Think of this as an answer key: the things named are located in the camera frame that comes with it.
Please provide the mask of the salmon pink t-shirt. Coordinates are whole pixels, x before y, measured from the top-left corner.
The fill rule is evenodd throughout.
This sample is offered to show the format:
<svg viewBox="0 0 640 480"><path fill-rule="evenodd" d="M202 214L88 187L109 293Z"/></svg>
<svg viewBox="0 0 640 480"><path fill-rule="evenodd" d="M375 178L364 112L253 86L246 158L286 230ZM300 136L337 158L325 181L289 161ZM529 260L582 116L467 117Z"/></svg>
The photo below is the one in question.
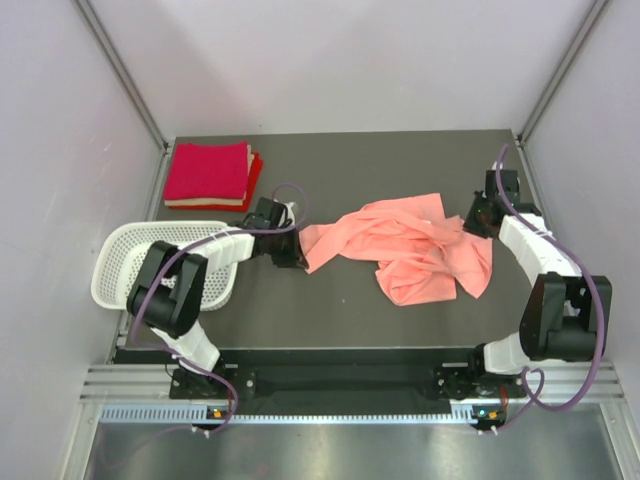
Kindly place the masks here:
<svg viewBox="0 0 640 480"><path fill-rule="evenodd" d="M304 228L300 243L310 274L337 256L375 262L378 285L396 306L454 300L458 287L479 298L493 271L492 240L446 216L438 193L367 204Z"/></svg>

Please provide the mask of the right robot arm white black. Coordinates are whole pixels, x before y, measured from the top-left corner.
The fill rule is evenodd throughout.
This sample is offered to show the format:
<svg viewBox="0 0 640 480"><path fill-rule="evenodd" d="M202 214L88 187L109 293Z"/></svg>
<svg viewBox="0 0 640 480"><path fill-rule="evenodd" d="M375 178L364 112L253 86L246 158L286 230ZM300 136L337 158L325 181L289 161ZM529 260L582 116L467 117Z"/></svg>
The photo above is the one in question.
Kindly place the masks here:
<svg viewBox="0 0 640 480"><path fill-rule="evenodd" d="M593 359L597 339L595 302L580 267L551 244L540 210L521 200L515 170L485 174L474 193L464 230L501 242L514 256L532 290L519 329L504 339L478 346L466 380L476 394L498 389L503 375L515 375L535 362Z"/></svg>

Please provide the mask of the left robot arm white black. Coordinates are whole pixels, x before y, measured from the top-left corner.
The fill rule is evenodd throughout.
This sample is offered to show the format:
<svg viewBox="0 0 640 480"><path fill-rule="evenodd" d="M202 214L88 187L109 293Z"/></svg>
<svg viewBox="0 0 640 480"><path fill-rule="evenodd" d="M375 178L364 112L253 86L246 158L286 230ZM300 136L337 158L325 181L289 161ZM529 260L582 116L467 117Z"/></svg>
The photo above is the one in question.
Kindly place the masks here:
<svg viewBox="0 0 640 480"><path fill-rule="evenodd" d="M163 340L192 384L205 396L226 387L221 358L199 322L208 275L267 255L278 268L308 267L293 202L262 197L241 221L180 247L159 240L150 245L126 300L126 311Z"/></svg>

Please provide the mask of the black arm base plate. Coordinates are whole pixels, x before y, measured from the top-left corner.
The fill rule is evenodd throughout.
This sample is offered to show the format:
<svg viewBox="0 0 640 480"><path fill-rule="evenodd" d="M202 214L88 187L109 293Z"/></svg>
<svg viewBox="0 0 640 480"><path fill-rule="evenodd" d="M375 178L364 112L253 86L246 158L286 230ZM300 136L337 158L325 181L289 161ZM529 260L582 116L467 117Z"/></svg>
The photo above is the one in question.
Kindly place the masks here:
<svg viewBox="0 0 640 480"><path fill-rule="evenodd" d="M433 400L520 399L514 374L485 370L478 348L227 349L211 368L241 399L280 392L410 392Z"/></svg>

